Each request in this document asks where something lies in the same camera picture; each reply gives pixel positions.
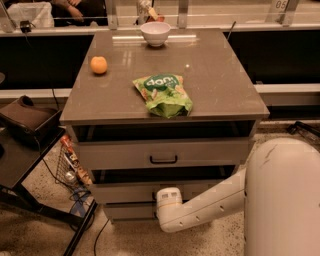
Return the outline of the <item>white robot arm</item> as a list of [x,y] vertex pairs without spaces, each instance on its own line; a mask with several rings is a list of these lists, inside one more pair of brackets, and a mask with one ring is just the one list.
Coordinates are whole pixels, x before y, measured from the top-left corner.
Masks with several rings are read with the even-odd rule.
[[246,168],[188,202],[157,192],[157,217],[172,233],[242,210],[245,256],[320,256],[320,153],[292,138],[259,146]]

